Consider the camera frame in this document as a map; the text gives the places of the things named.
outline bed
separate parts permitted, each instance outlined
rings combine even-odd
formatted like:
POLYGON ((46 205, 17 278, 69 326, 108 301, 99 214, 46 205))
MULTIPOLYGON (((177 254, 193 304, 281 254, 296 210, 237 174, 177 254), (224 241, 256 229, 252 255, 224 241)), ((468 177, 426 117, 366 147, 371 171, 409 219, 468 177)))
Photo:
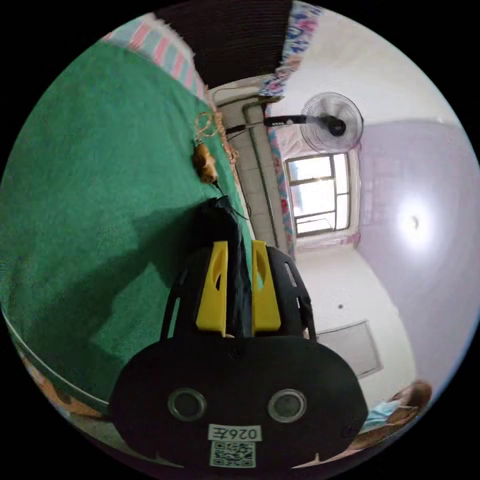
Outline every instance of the bed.
MULTIPOLYGON (((211 111, 192 58, 151 16, 109 33, 42 96, 1 182, 0 303, 15 346, 100 413, 126 362, 158 340, 194 209, 218 196, 192 168, 193 122, 211 111)), ((241 211, 220 137, 206 143, 241 211)))

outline person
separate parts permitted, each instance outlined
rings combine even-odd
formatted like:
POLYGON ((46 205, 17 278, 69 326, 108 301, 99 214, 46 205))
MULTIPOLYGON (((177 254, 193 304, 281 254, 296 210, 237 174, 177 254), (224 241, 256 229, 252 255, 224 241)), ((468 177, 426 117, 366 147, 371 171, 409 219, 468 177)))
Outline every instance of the person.
POLYGON ((431 398, 430 383, 421 379, 413 381, 389 400, 380 402, 368 411, 363 427, 345 451, 323 461, 319 461, 317 454, 313 461, 295 468, 333 462, 379 444, 423 413, 431 398))

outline tiled wall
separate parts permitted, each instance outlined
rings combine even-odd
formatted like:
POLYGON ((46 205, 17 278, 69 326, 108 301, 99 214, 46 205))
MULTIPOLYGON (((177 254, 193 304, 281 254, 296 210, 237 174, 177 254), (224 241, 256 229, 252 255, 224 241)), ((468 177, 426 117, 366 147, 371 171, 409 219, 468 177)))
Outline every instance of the tiled wall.
MULTIPOLYGON (((242 106, 255 101, 255 98, 250 98, 220 106, 219 109, 225 117, 226 126, 233 127, 244 124, 245 119, 242 114, 242 106)), ((262 109, 259 106, 252 107, 248 114, 251 122, 261 122, 264 118, 262 109)), ((256 142, 259 161, 263 169, 263 175, 270 197, 278 245, 276 245, 275 242, 274 229, 272 228, 258 161, 255 156, 251 137, 246 131, 233 138, 231 143, 240 152, 240 157, 237 160, 238 176, 240 177, 245 199, 251 208, 251 223, 255 238, 266 242, 269 246, 278 246, 280 250, 287 253, 287 238, 283 225, 280 193, 267 130, 263 125, 258 125, 251 129, 251 132, 256 142)))

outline label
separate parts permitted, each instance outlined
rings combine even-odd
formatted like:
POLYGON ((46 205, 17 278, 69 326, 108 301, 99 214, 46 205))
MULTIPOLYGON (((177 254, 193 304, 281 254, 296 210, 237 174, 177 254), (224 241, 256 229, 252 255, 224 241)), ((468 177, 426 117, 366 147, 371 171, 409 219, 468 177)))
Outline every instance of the label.
POLYGON ((210 466, 228 469, 254 469, 257 466, 254 441, 213 441, 210 466))
POLYGON ((261 442, 262 427, 260 425, 208 425, 208 439, 212 442, 261 442))

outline window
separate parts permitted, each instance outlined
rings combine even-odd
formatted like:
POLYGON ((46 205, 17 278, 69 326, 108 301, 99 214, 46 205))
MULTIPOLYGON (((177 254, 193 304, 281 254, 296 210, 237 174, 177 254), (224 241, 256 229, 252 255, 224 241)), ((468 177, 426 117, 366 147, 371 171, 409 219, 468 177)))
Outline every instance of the window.
POLYGON ((285 162, 297 237, 348 229, 350 164, 346 153, 285 162))
POLYGON ((359 378, 383 368, 368 320, 335 330, 318 332, 316 341, 340 355, 359 378))

